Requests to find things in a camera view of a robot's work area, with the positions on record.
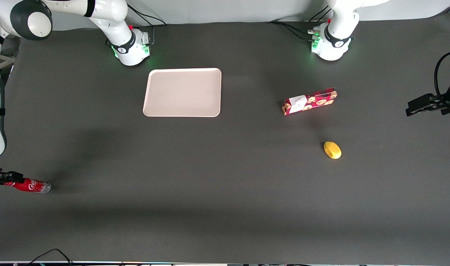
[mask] cable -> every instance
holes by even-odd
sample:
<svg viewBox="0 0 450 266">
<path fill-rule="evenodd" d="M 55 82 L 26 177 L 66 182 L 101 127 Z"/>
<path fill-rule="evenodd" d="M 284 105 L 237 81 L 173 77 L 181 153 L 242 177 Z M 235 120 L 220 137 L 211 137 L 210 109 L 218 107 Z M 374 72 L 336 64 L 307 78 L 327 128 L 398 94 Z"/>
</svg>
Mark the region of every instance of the cable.
<svg viewBox="0 0 450 266">
<path fill-rule="evenodd" d="M 317 21 L 320 21 L 326 14 L 328 14 L 328 12 L 330 12 L 330 10 L 332 10 L 331 8 L 327 11 L 327 12 L 325 12 L 325 14 L 323 14 L 323 16 L 321 16 Z"/>
<path fill-rule="evenodd" d="M 137 11 L 137 10 L 136 10 L 134 7 L 132 7 L 131 5 L 129 5 L 129 4 L 127 4 L 127 5 L 128 5 L 128 7 L 131 8 L 131 10 L 133 10 L 136 14 L 138 14 L 138 15 L 141 14 L 141 15 L 143 15 L 143 16 L 145 16 L 145 17 L 150 17 L 150 18 L 153 18 L 153 19 L 155 19 L 155 20 L 159 20 L 160 22 L 162 22 L 162 24 L 164 24 L 164 26 L 167 26 L 167 24 L 166 24 L 166 22 L 164 22 L 164 20 L 161 20 L 160 18 L 153 17 L 153 16 L 150 16 L 150 15 L 141 13 L 141 12 Z"/>
<path fill-rule="evenodd" d="M 295 27 L 295 26 L 292 26 L 291 24 L 286 23 L 286 22 L 282 22 L 282 21 L 269 21 L 268 23 L 284 25 L 284 26 L 287 26 L 287 27 L 290 27 L 290 28 L 294 29 L 295 31 L 302 32 L 302 33 L 307 33 L 306 30 L 299 29 L 299 28 L 297 28 L 297 27 Z"/>
<path fill-rule="evenodd" d="M 310 19 L 308 22 L 311 22 L 316 16 L 318 16 L 318 14 L 322 13 L 323 11 L 325 11 L 325 10 L 327 9 L 327 7 L 328 7 L 328 6 L 324 7 L 324 9 L 322 9 L 322 10 L 320 10 L 318 13 L 316 13 L 313 17 L 311 17 L 311 19 Z M 328 14 L 328 12 L 330 12 L 330 10 L 331 10 L 331 9 L 329 9 L 322 17 L 324 17 L 326 14 Z M 281 22 L 281 21 L 279 21 L 279 19 L 269 21 L 268 23 L 271 23 L 271 24 L 277 24 L 277 25 L 283 25 L 283 26 L 286 27 L 290 32 L 292 32 L 292 34 L 294 34 L 297 38 L 306 41 L 305 38 L 303 38 L 303 37 L 297 35 L 297 33 L 293 31 L 293 29 L 294 29 L 295 31 L 301 32 L 301 33 L 307 33 L 307 30 L 299 29 L 299 28 L 297 28 L 297 27 L 295 27 L 295 26 L 292 26 L 291 24 L 286 23 L 286 22 Z"/>
<path fill-rule="evenodd" d="M 51 249 L 50 251 L 44 252 L 41 255 L 39 255 L 36 258 L 34 258 L 33 260 L 31 260 L 31 262 L 28 263 L 28 265 L 31 265 L 34 261 L 37 261 L 37 259 L 39 259 L 40 257 L 42 257 L 42 256 L 46 255 L 47 253 L 49 253 L 51 251 L 54 251 L 54 250 L 59 251 L 59 253 L 61 253 L 62 256 L 64 256 L 64 258 L 67 260 L 67 262 L 69 263 L 70 266 L 73 265 L 73 261 L 71 261 L 71 259 L 69 259 L 69 257 L 66 256 L 60 249 Z"/>
<path fill-rule="evenodd" d="M 154 41 L 156 40 L 156 38 L 155 38 L 156 27 L 154 27 L 154 25 L 152 25 L 151 22 L 149 22 L 147 19 L 145 19 L 143 16 L 141 16 L 140 12 L 137 12 L 137 10 L 132 8 L 130 5 L 128 5 L 128 7 L 131 8 L 131 10 L 133 10 L 133 12 L 135 12 L 138 16 L 140 16 L 145 22 L 147 22 L 152 27 L 152 41 L 151 41 L 151 43 L 148 44 L 148 46 L 153 45 Z"/>
<path fill-rule="evenodd" d="M 306 39 L 305 38 L 303 38 L 302 36 L 299 36 L 296 32 L 294 32 L 291 28 L 289 28 L 288 26 L 286 26 L 286 25 L 283 25 L 286 29 L 288 29 L 290 32 L 292 32 L 292 34 L 294 34 L 297 38 L 299 38 L 299 39 L 301 39 L 301 40 L 303 40 L 303 41 L 306 41 Z"/>
<path fill-rule="evenodd" d="M 328 7 L 328 6 L 326 6 L 324 9 L 320 10 L 320 12 L 316 13 L 316 14 L 309 20 L 309 22 L 311 22 L 316 16 L 318 16 L 318 14 L 320 14 L 320 13 L 322 13 L 324 10 L 326 10 L 327 7 Z"/>
<path fill-rule="evenodd" d="M 438 89 L 438 68 L 440 67 L 440 64 L 443 61 L 443 59 L 445 59 L 445 57 L 447 57 L 449 55 L 450 55 L 450 52 L 444 54 L 438 60 L 437 64 L 435 65 L 435 72 L 433 73 L 433 84 L 435 85 L 435 92 L 437 93 L 437 97 L 443 103 L 443 106 L 445 106 L 445 108 L 447 108 L 448 110 L 450 110 L 450 105 L 447 104 L 447 102 L 443 99 L 443 97 L 441 96 L 440 90 Z"/>
</svg>

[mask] white wall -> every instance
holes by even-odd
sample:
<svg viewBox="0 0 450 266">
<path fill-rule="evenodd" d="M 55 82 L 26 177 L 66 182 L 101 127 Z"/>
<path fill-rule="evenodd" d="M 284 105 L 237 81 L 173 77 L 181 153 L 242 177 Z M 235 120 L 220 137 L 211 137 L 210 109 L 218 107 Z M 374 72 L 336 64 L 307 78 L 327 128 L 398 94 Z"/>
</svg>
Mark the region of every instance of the white wall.
<svg viewBox="0 0 450 266">
<path fill-rule="evenodd" d="M 287 17 L 308 20 L 326 6 L 323 0 L 127 0 L 142 13 L 159 15 L 167 23 L 263 22 Z M 361 20 L 409 20 L 431 17 L 450 7 L 450 0 L 390 0 L 358 9 Z M 129 12 L 131 24 L 146 25 Z M 86 17 L 54 12 L 54 30 L 95 27 Z"/>
</svg>

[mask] red can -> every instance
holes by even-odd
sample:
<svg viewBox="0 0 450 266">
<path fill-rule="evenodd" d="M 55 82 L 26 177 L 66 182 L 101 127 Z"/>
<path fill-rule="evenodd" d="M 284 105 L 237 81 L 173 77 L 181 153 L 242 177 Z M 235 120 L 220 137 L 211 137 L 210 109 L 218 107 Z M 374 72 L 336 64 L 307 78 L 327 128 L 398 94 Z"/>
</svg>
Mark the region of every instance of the red can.
<svg viewBox="0 0 450 266">
<path fill-rule="evenodd" d="M 24 183 L 7 182 L 4 185 L 15 187 L 21 191 L 47 193 L 51 190 L 51 183 L 39 180 L 31 180 L 30 178 L 24 178 Z"/>
</svg>

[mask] red snack box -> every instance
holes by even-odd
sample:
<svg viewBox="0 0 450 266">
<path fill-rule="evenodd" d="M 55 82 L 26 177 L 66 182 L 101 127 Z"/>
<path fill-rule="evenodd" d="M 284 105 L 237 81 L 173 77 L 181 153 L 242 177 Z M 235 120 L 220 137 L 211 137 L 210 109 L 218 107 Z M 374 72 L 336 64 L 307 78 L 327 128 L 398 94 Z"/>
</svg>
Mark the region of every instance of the red snack box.
<svg viewBox="0 0 450 266">
<path fill-rule="evenodd" d="M 290 113 L 306 111 L 312 108 L 329 105 L 338 96 L 335 88 L 316 91 L 311 94 L 287 98 L 282 105 L 282 112 L 285 116 Z"/>
</svg>

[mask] lemon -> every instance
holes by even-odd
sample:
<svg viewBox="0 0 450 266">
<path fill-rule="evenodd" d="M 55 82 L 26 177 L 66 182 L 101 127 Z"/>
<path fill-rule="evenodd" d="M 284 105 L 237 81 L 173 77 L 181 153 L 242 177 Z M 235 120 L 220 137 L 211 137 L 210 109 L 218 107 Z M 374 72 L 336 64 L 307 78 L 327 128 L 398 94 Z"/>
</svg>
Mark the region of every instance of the lemon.
<svg viewBox="0 0 450 266">
<path fill-rule="evenodd" d="M 342 150 L 340 150 L 340 147 L 331 141 L 327 141 L 323 145 L 323 149 L 325 150 L 325 153 L 332 159 L 338 159 L 342 155 Z"/>
</svg>

